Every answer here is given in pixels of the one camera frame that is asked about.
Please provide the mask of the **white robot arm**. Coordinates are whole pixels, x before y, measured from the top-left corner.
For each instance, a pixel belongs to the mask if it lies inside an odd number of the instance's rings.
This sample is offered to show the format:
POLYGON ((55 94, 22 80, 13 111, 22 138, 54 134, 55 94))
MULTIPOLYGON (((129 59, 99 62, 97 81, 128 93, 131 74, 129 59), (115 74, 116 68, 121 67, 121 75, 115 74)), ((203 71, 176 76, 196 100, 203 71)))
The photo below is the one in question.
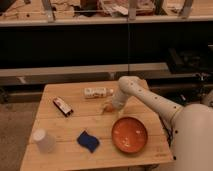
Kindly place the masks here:
POLYGON ((131 96, 157 113, 173 131, 173 161, 160 164, 155 171, 213 171, 213 108, 196 103, 183 106, 144 89, 136 76, 120 77, 113 107, 122 109, 131 96))

